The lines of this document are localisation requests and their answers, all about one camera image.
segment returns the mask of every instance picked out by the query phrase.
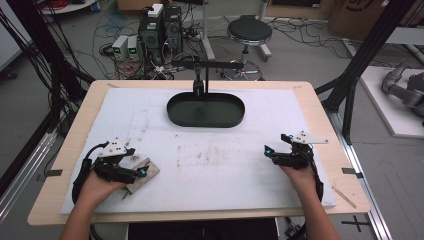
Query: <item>black tray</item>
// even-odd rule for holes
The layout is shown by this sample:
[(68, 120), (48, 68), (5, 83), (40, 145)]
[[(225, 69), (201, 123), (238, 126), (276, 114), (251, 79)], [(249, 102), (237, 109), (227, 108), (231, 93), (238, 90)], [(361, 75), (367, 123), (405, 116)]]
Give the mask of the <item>black tray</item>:
[(193, 92), (173, 96), (166, 107), (171, 122), (182, 127), (230, 128), (244, 117), (243, 101), (231, 94), (208, 93), (197, 97)]

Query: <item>chair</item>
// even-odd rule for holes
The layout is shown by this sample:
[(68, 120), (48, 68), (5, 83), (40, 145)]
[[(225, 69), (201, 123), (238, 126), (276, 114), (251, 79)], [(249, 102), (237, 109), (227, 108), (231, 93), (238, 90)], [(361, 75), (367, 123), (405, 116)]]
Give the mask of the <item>chair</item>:
[(271, 39), (271, 27), (257, 20), (255, 16), (241, 16), (228, 25), (227, 34), (230, 39), (244, 44), (241, 59), (231, 61), (242, 63), (244, 68), (241, 70), (223, 70), (221, 76), (229, 80), (237, 80), (239, 78), (244, 78), (246, 80), (261, 80), (262, 73), (259, 67), (247, 60), (247, 54), (249, 53), (249, 46), (259, 46), (267, 43)]

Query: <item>human arm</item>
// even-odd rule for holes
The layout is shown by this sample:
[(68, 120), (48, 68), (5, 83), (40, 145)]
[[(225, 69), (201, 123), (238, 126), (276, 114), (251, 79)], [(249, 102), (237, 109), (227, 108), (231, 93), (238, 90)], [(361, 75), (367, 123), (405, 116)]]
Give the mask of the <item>human arm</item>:
[(88, 239), (91, 217), (97, 206), (115, 190), (124, 186), (124, 183), (107, 182), (92, 171), (82, 186), (78, 201), (69, 214), (60, 239)]
[(305, 214), (308, 239), (340, 239), (330, 218), (325, 212), (315, 189), (314, 173), (310, 166), (295, 170), (290, 167), (280, 168), (290, 178)]

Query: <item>person's left hand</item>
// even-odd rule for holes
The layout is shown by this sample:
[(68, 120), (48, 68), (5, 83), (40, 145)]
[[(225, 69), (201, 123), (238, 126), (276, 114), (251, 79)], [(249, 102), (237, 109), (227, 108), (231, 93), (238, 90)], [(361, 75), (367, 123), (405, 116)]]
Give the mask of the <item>person's left hand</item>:
[(107, 182), (92, 171), (82, 186), (77, 202), (89, 204), (93, 208), (100, 205), (110, 194), (119, 188), (125, 187), (125, 183)]

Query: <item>black metal frame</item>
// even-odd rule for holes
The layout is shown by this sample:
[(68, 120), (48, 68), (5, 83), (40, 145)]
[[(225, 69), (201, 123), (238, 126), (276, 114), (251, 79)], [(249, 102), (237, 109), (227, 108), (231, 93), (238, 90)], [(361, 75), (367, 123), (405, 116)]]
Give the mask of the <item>black metal frame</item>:
[(346, 98), (342, 135), (349, 145), (352, 144), (350, 128), (356, 84), (414, 2), (414, 0), (390, 0), (346, 70), (338, 78), (315, 89), (317, 95), (333, 89), (328, 98), (322, 101), (323, 107), (330, 112), (338, 112), (340, 104)]

